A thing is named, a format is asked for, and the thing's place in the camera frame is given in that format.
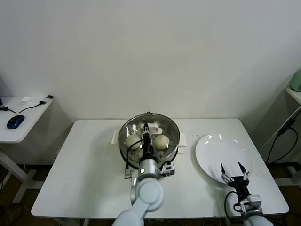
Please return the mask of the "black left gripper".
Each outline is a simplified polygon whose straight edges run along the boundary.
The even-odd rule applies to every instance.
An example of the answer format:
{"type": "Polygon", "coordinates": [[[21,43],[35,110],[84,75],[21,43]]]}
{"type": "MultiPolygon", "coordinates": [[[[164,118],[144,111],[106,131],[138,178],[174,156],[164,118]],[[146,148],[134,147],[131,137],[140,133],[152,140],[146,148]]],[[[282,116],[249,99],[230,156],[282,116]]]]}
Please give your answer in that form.
{"type": "Polygon", "coordinates": [[[143,125],[143,155],[141,159],[154,159],[154,148],[151,144],[150,129],[148,123],[143,125]]]}

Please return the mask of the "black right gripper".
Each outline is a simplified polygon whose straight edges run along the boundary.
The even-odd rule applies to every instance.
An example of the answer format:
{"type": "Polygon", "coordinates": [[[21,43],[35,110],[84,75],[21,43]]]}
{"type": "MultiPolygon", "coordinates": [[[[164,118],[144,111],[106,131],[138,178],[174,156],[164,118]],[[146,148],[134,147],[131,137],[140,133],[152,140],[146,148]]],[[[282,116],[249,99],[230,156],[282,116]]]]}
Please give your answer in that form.
{"type": "Polygon", "coordinates": [[[223,165],[220,164],[221,178],[226,184],[229,183],[229,186],[236,190],[237,195],[238,195],[238,200],[243,200],[243,199],[246,199],[250,195],[249,190],[247,188],[247,186],[249,185],[249,173],[250,172],[247,171],[246,168],[244,167],[244,165],[242,165],[240,162],[238,162],[238,165],[239,165],[243,175],[230,177],[226,173],[223,165]]]}

